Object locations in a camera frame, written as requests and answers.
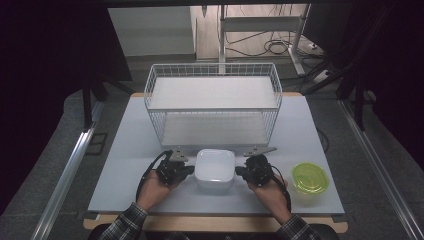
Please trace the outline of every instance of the white bowl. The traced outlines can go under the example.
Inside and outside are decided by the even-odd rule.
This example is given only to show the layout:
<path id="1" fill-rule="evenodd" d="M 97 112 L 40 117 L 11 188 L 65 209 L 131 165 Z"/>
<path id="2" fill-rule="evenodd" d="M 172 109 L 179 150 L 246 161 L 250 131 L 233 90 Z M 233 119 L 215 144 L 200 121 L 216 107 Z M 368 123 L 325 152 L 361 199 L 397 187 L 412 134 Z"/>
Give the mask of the white bowl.
<path id="1" fill-rule="evenodd" d="M 197 154 L 194 175 L 201 187 L 226 190 L 234 179 L 235 156 L 227 150 L 204 149 Z"/>

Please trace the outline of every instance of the green lid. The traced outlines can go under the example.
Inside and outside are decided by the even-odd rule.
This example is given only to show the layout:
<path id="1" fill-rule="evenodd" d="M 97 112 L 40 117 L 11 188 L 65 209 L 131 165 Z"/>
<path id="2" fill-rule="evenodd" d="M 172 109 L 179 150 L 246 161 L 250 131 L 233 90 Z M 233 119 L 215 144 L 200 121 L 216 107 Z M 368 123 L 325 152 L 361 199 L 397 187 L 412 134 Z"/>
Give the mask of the green lid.
<path id="1" fill-rule="evenodd" d="M 329 185 L 324 169 L 310 162 L 297 164 L 292 169 L 292 176 L 296 188 L 304 193 L 321 193 L 327 190 Z"/>

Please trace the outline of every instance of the white wall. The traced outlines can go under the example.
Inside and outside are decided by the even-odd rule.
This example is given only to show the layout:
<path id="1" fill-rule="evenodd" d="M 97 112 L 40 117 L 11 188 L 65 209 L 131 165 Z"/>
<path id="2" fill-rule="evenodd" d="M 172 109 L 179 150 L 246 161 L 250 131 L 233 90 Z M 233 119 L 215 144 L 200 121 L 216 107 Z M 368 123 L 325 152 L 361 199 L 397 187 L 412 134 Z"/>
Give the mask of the white wall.
<path id="1" fill-rule="evenodd" d="M 125 56 L 194 53 L 190 7 L 110 8 Z"/>

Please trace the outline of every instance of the white wire basket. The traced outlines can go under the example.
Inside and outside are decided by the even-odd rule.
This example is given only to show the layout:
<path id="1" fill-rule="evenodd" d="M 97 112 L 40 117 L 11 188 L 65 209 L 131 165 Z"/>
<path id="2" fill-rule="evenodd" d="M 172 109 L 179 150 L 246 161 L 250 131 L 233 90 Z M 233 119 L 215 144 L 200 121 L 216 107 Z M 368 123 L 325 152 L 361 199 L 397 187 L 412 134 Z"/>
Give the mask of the white wire basket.
<path id="1" fill-rule="evenodd" d="M 144 90 L 163 147 L 267 146 L 281 99 L 272 63 L 155 64 Z"/>

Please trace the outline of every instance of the flannel shirt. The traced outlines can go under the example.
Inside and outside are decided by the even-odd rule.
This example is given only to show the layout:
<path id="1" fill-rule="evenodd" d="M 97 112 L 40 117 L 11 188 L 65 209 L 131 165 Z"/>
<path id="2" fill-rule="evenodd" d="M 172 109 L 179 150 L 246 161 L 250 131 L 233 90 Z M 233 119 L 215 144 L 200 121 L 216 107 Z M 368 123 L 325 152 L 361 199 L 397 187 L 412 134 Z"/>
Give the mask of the flannel shirt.
<path id="1" fill-rule="evenodd" d="M 141 209 L 137 204 L 131 206 L 122 212 L 121 215 L 106 229 L 100 239 L 120 239 L 132 240 L 141 231 L 147 212 Z M 299 216 L 293 217 L 281 226 L 277 231 L 281 239 L 291 240 L 319 240 L 320 236 L 312 230 L 309 225 Z"/>

